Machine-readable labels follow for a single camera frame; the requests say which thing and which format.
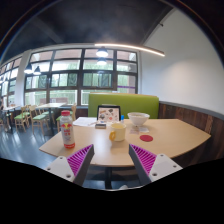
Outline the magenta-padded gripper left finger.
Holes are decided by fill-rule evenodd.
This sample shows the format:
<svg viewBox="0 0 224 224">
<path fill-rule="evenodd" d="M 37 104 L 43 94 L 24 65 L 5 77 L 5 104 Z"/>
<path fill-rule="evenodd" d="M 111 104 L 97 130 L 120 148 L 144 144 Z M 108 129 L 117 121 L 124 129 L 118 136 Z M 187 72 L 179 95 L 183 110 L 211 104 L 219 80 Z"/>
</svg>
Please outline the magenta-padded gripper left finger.
<svg viewBox="0 0 224 224">
<path fill-rule="evenodd" d="M 59 156 L 45 170 L 82 186 L 93 156 L 94 145 L 91 144 L 68 157 Z"/>
</svg>

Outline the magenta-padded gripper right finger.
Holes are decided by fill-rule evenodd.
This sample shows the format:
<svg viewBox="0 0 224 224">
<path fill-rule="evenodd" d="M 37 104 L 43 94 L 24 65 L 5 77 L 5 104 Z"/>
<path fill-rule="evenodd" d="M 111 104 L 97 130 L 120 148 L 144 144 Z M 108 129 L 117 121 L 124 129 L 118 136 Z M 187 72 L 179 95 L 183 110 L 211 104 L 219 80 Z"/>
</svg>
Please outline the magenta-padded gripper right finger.
<svg viewBox="0 0 224 224">
<path fill-rule="evenodd" d="M 141 185 L 147 185 L 182 169 L 165 154 L 154 154 L 130 144 L 129 155 L 137 170 Z"/>
</svg>

